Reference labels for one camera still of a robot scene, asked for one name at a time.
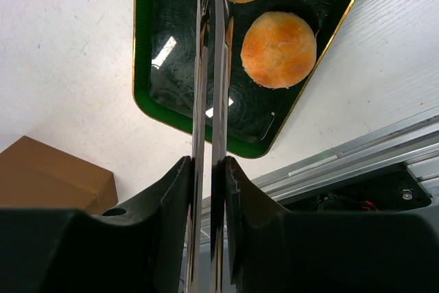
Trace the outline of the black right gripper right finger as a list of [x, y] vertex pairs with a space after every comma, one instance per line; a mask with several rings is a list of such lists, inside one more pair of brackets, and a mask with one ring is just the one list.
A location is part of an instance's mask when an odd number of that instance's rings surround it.
[[292, 212], [225, 164], [238, 292], [437, 292], [438, 235], [411, 213]]

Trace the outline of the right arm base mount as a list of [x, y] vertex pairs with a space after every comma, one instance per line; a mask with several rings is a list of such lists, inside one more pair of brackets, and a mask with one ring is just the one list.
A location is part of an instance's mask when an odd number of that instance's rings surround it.
[[290, 211], [409, 211], [427, 207], [431, 195], [402, 164], [339, 181], [280, 201]]

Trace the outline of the metal tongs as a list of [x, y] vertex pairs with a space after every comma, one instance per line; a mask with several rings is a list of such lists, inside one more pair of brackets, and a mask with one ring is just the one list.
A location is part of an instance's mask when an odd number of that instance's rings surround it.
[[206, 112], [212, 110], [210, 291], [222, 292], [229, 84], [236, 0], [197, 0], [192, 129], [193, 197], [189, 205], [185, 292], [198, 291]]

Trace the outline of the brown paper bag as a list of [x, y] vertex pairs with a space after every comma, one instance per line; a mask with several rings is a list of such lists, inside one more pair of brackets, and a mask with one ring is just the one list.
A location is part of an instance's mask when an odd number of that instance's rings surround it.
[[107, 169], [26, 136], [1, 152], [2, 207], [73, 207], [100, 215], [117, 203]]

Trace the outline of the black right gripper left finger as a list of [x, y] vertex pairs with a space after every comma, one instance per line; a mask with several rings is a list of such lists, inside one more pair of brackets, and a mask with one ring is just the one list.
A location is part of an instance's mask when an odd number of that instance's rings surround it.
[[1, 210], [2, 292], [177, 292], [191, 158], [102, 215]]

